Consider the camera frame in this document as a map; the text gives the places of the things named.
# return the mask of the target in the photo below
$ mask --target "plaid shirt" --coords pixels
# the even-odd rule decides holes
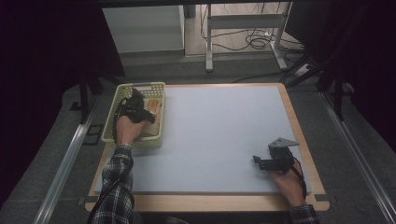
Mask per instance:
[[[132,167],[134,160],[131,155],[131,146],[120,145],[116,147],[114,155],[102,172],[102,192],[127,172],[119,184],[105,197],[96,211],[92,223],[133,223],[134,195],[132,194]],[[319,224],[317,214],[312,204],[290,209],[293,224]],[[166,223],[187,223],[175,217],[168,217]]]

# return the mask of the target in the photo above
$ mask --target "gray floor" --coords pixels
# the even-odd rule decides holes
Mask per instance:
[[[155,55],[127,54],[121,55],[121,58],[127,77],[120,80],[125,82],[232,83],[245,77],[255,78],[239,82],[277,82],[281,76],[272,54],[216,55],[212,73],[205,72],[205,58],[199,56],[184,57],[161,52]],[[317,77],[311,77],[294,88],[288,88],[288,93],[331,202],[330,209],[319,212],[318,215],[323,223],[388,223],[316,91],[317,80]],[[98,108],[108,108],[116,86],[104,79],[101,82],[106,88],[100,96]],[[77,87],[64,94],[63,108],[35,160],[4,203],[0,223],[32,223],[35,219],[78,127],[79,112],[69,110],[78,101],[78,97]],[[396,155],[357,112],[348,97],[344,98],[343,112],[345,123],[362,154],[389,197],[395,201],[396,180],[392,171],[396,168]],[[104,124],[106,116],[106,109],[97,110],[92,124]],[[92,139],[86,138],[85,141],[91,142]],[[49,223],[86,221],[88,212],[78,202],[89,192],[103,147],[104,143],[99,142],[97,146],[80,148]],[[220,214],[223,219],[217,218],[218,223],[264,223],[268,221],[266,215],[268,214]],[[191,223],[202,220],[193,215],[190,217],[193,217]]]

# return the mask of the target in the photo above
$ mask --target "sleeve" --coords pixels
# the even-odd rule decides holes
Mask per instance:
[[[292,207],[290,216],[293,224],[319,224],[317,213],[312,204]]]
[[[116,147],[111,160],[102,171],[102,194],[120,178],[116,187],[111,190],[94,214],[92,223],[120,223],[133,222],[134,195],[132,194],[132,167],[134,160],[131,156],[131,146]]]

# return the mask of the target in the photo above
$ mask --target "basket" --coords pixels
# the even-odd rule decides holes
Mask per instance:
[[[107,115],[107,121],[105,124],[105,130],[102,133],[102,141],[114,143],[113,139],[113,119],[114,113],[117,110],[117,106],[123,98],[129,98],[132,96],[133,88],[136,88],[144,96],[145,103],[150,99],[159,100],[159,115],[157,115],[156,122],[159,125],[159,131],[157,135],[145,136],[136,139],[133,143],[133,147],[139,148],[153,148],[161,147],[163,144],[163,113],[165,107],[165,83],[163,82],[150,82],[150,83],[129,83],[122,84],[117,87],[114,95],[113,103],[111,104],[110,111]]]

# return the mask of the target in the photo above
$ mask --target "person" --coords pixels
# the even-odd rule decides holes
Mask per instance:
[[[117,122],[117,146],[114,154],[102,172],[102,201],[97,203],[97,210],[92,212],[89,223],[120,223],[133,222],[134,195],[132,194],[132,168],[134,160],[131,155],[131,144],[141,134],[147,121],[132,123],[128,117],[122,116]],[[294,166],[301,171],[299,162]],[[312,204],[307,204],[303,197],[303,189],[297,175],[289,170],[285,174],[268,172],[280,193],[290,204],[292,223],[317,224],[318,217]]]

